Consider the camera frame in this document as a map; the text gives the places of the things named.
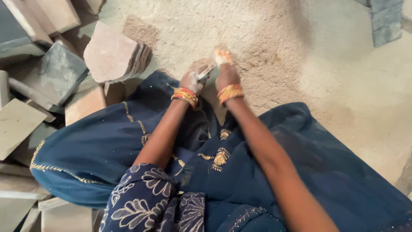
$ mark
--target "hand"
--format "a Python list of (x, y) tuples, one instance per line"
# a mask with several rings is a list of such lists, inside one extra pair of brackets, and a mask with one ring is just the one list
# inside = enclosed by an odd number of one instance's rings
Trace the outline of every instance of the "hand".
[(228, 85), (240, 84), (240, 77), (233, 64), (224, 63), (220, 65), (220, 75), (216, 79), (218, 92)]
[(206, 83), (206, 79), (202, 82), (198, 81), (199, 73), (203, 72), (207, 68), (207, 65), (204, 65), (200, 68), (197, 68), (196, 71), (189, 71), (185, 73), (180, 80), (179, 88), (185, 88), (194, 92), (197, 96), (202, 92), (203, 87)]

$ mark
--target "dark blue sari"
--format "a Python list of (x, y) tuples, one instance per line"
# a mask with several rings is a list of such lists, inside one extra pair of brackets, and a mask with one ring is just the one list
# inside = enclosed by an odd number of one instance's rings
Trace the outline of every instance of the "dark blue sari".
[[(60, 129), (37, 149), (34, 177), (62, 199), (104, 208), (177, 86), (155, 72), (126, 102)], [(411, 230), (412, 202), (320, 125), (304, 103), (278, 106), (260, 119), (340, 231)], [(206, 231), (285, 230), (276, 198), (230, 114), (219, 125), (201, 98), (187, 111), (173, 154), (166, 173), (176, 192), (205, 194)]]

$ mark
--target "fabric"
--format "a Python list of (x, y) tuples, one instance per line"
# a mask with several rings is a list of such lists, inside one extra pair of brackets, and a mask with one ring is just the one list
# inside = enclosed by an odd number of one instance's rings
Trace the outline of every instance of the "fabric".
[(174, 184), (161, 168), (132, 166), (113, 190), (99, 231), (204, 231), (204, 194), (174, 196)]
[[(104, 208), (177, 86), (155, 72), (125, 103), (57, 131), (36, 151), (33, 176), (62, 199)], [(276, 197), (237, 122), (228, 114), (219, 125), (210, 105), (200, 102), (186, 113), (166, 169), (176, 192), (205, 194), (205, 231), (285, 231)], [(341, 232), (407, 231), (412, 202), (320, 125), (304, 103), (278, 106), (260, 119)]]

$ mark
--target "floral pattern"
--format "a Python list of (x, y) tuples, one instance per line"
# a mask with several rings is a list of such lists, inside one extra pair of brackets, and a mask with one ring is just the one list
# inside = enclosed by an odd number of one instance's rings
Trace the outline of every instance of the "floral pattern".
[(112, 192), (99, 232), (203, 232), (204, 194), (172, 197), (174, 193), (162, 169), (152, 164), (132, 166)]
[(152, 192), (154, 195), (162, 194), (165, 197), (170, 196), (170, 177), (162, 169), (152, 168), (150, 171), (145, 172), (142, 180), (146, 182), (146, 186), (149, 189), (153, 189)]

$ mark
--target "dusty floor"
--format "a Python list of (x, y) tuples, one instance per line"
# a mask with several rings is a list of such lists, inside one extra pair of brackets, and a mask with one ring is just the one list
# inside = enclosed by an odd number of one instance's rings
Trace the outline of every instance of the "dusty floor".
[[(81, 20), (84, 26), (71, 38), (80, 50), (97, 18)], [(412, 145), (412, 35), (404, 31), (400, 40), (375, 49), (368, 9), (359, 3), (107, 0), (99, 20), (152, 46), (152, 61), (135, 82), (157, 69), (180, 79), (214, 47), (227, 47), (256, 114), (305, 102), (390, 183), (399, 179), (399, 189), (412, 190), (409, 166), (403, 172)]]

